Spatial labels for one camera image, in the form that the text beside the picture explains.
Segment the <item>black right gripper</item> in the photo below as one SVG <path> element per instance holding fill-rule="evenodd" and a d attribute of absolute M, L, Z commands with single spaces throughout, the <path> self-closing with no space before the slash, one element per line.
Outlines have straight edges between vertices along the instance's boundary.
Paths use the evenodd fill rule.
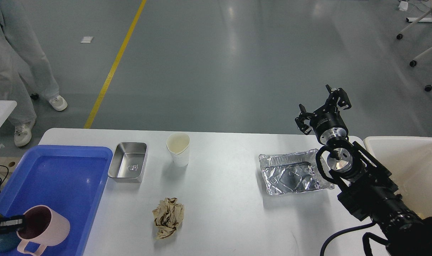
<path fill-rule="evenodd" d="M 313 130 L 321 145 L 328 144 L 334 138 L 348 138 L 348 128 L 344 123 L 339 109 L 350 109 L 351 101 L 343 88 L 333 90 L 328 84 L 325 85 L 329 96 L 323 105 L 325 113 L 315 114 L 308 112 L 304 105 L 299 104 L 300 114 L 295 118 L 299 131 L 309 135 Z"/>

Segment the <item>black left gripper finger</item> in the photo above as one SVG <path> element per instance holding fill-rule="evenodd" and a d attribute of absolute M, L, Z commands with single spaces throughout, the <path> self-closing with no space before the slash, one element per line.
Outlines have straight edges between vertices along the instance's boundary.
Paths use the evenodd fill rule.
<path fill-rule="evenodd" d="M 15 215 L 12 217 L 4 217 L 3 215 L 0 215 L 0 235 L 20 231 L 25 227 L 25 215 Z"/>

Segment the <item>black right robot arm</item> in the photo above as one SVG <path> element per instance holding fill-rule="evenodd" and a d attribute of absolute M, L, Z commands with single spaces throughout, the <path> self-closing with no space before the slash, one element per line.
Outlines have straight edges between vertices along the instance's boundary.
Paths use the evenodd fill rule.
<path fill-rule="evenodd" d="M 348 128 L 340 115 L 340 108 L 350 109 L 346 91 L 333 90 L 325 104 L 308 112 L 299 104 L 300 114 L 295 119 L 299 130 L 308 135 L 314 132 L 321 148 L 316 153 L 317 170 L 328 182 L 340 188 L 338 201 L 363 221 L 371 223 L 344 229 L 331 235 L 321 247 L 325 254 L 328 244 L 336 237 L 378 225 L 385 235 L 381 238 L 366 232 L 362 236 L 363 250 L 371 256 L 370 241 L 385 247 L 390 256 L 432 256 L 432 217 L 422 219 L 402 200 L 397 184 L 390 178 L 391 172 L 359 143 L 348 138 Z"/>

